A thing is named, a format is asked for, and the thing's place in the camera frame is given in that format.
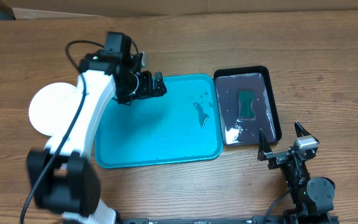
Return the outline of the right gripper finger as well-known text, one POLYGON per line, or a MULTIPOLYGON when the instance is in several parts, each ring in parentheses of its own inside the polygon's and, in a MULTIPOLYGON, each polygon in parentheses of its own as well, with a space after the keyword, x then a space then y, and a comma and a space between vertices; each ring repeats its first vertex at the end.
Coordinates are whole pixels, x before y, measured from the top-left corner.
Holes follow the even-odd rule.
POLYGON ((269 142, 267 141, 267 138, 265 137, 265 133, 264 133, 263 129, 259 129, 258 155, 259 156, 267 156, 269 154, 272 154, 272 149, 270 147, 269 142))
POLYGON ((310 135, 310 133, 300 124, 299 121, 294 123, 294 127, 298 138, 310 135))

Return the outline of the green sponge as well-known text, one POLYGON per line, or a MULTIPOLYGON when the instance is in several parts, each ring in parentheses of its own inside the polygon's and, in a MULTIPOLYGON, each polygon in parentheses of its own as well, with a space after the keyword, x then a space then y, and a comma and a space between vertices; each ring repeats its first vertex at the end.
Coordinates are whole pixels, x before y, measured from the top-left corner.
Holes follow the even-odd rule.
POLYGON ((251 90, 239 90, 238 92, 238 108, 240 119, 254 119, 255 112, 252 108, 254 100, 254 92, 251 90))

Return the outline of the white round plate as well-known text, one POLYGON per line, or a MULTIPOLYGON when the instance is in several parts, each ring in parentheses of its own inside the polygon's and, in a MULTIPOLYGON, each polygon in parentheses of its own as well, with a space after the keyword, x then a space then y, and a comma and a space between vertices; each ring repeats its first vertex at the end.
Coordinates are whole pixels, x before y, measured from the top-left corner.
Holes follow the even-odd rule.
POLYGON ((76 87, 69 83, 52 83, 39 90, 29 105, 31 125, 46 136, 64 131, 78 107, 76 87))

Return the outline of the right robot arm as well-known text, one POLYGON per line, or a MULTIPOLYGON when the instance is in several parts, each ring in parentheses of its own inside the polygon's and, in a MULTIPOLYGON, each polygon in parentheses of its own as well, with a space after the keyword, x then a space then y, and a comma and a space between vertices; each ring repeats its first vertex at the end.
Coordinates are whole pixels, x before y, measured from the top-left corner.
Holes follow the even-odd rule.
POLYGON ((315 158, 319 141, 299 122, 294 124, 296 139, 286 151, 274 153, 262 129, 259 130, 257 159, 268 161, 268 168, 280 169, 288 190, 279 196, 266 211, 259 223, 339 223, 338 217, 329 213, 334 210, 335 183, 327 177, 311 177, 306 161, 315 158), (291 196, 293 209, 280 216, 271 211, 287 195, 291 196))

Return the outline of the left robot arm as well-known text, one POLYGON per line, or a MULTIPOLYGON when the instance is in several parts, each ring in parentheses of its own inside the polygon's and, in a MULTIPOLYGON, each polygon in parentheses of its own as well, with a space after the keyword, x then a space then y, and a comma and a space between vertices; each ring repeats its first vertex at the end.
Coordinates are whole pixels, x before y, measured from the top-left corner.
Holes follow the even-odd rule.
POLYGON ((27 158, 31 191, 22 209, 23 220, 31 201, 38 208, 61 214, 71 223, 118 223, 118 212, 101 199, 101 183, 90 159, 93 141, 108 103, 127 104, 166 94, 162 74, 145 71, 143 52, 125 56, 100 50, 76 66, 76 86, 70 90, 70 110, 43 150, 27 158))

